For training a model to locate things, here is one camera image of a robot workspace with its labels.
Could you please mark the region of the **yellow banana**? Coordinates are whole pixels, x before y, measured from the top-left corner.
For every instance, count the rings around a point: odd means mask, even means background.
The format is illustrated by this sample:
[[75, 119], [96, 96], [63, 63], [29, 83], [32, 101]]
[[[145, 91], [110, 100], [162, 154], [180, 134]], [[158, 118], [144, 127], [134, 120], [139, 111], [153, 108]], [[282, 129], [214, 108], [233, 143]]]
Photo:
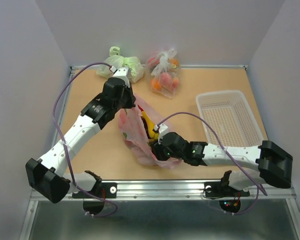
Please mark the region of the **yellow banana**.
[[155, 132], [153, 131], [155, 124], [148, 117], [148, 115], [146, 114], [146, 112], [144, 110], [141, 111], [141, 117], [143, 117], [147, 122], [148, 132], [149, 132], [149, 135], [151, 136], [151, 139], [149, 139], [149, 141], [150, 142], [155, 141]]

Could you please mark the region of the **pink plastic bag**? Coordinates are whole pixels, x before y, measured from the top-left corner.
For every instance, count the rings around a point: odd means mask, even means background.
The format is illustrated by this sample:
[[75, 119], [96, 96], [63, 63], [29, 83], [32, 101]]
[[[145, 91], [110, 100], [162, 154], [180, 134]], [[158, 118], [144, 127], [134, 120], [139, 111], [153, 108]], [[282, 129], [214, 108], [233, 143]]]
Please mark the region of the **pink plastic bag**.
[[166, 161], [160, 161], [152, 153], [146, 129], [142, 121], [141, 110], [145, 110], [145, 113], [154, 124], [162, 121], [164, 117], [140, 96], [135, 95], [135, 97], [134, 108], [121, 109], [119, 111], [118, 127], [125, 145], [132, 151], [141, 165], [174, 169], [181, 164], [181, 160], [171, 157]]

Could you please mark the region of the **dark red grape bunch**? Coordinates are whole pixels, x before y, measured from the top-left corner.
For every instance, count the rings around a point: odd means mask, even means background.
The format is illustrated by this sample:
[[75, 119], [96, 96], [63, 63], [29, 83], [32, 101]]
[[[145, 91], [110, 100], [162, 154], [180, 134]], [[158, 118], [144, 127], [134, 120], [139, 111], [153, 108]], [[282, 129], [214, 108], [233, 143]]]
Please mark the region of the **dark red grape bunch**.
[[147, 124], [146, 120], [145, 120], [143, 117], [141, 117], [141, 120], [142, 120], [142, 122], [143, 122], [143, 126], [144, 126], [144, 129], [145, 129], [147, 138], [150, 140], [152, 137], [151, 137], [150, 134], [149, 134], [148, 124]]

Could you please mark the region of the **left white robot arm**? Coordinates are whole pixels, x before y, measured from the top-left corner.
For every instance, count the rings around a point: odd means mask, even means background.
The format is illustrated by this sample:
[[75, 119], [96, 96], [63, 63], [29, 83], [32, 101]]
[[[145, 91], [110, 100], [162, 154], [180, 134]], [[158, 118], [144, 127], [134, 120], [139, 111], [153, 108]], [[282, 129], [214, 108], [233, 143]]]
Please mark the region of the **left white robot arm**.
[[102, 92], [86, 105], [64, 137], [38, 160], [27, 161], [25, 169], [29, 185], [54, 204], [66, 194], [82, 190], [90, 197], [98, 196], [101, 178], [88, 170], [75, 177], [66, 175], [68, 161], [112, 121], [120, 109], [133, 108], [135, 100], [126, 76], [109, 78]]

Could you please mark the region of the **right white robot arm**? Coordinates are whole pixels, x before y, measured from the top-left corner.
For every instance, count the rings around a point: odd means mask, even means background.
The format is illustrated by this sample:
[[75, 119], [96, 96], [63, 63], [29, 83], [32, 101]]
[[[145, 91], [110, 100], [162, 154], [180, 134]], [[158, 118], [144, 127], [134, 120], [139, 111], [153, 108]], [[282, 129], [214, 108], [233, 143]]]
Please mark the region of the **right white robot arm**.
[[232, 195], [236, 191], [268, 184], [279, 189], [289, 189], [292, 184], [293, 157], [269, 140], [250, 147], [221, 147], [207, 142], [183, 139], [168, 132], [150, 143], [151, 151], [161, 162], [172, 158], [191, 166], [235, 165], [245, 171], [229, 171], [220, 181], [221, 192]]

